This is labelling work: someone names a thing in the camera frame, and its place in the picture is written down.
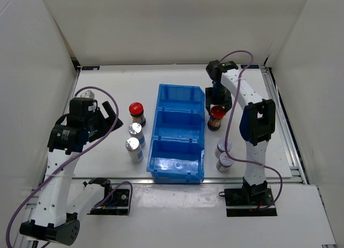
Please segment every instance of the red-capped jar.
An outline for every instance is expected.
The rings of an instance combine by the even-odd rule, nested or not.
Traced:
[[[208,128],[211,131],[217,131],[221,127],[221,121],[225,117],[226,111],[223,107],[218,105],[210,109],[210,118],[208,121]]]
[[[141,103],[135,102],[129,105],[129,112],[133,118],[133,123],[139,123],[142,127],[146,125],[144,106]]]

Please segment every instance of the blue compartment organizer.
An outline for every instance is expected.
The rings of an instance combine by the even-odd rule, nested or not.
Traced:
[[[159,85],[147,163],[155,179],[204,180],[204,100],[200,87]]]

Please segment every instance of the white wall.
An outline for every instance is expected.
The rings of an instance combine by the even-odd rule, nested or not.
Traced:
[[[343,61],[343,0],[308,0],[273,73],[310,182],[344,246]]]
[[[0,1],[0,243],[14,210],[40,181],[47,141],[75,71],[42,0]],[[12,244],[22,215],[12,230]]]
[[[305,1],[45,0],[82,65],[272,62]]]

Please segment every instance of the red lid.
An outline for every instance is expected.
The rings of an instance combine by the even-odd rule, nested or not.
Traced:
[[[141,103],[135,102],[129,105],[129,112],[132,115],[139,115],[143,113],[144,111],[144,106]]]
[[[210,109],[210,114],[216,119],[222,119],[226,115],[226,111],[223,107],[216,105]]]

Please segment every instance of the white lid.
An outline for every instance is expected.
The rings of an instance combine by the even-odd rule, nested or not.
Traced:
[[[125,147],[129,151],[136,150],[139,146],[140,146],[139,140],[134,137],[127,139],[127,141],[125,142]]]
[[[132,123],[128,127],[128,132],[130,135],[139,135],[142,131],[142,126],[139,123]]]
[[[221,153],[219,161],[220,164],[225,167],[230,167],[234,163],[233,160],[227,156],[226,152]]]
[[[218,142],[217,148],[219,151],[225,152],[225,139],[224,138]],[[232,149],[232,142],[230,141],[230,139],[228,139],[228,142],[227,142],[227,149],[228,151]]]

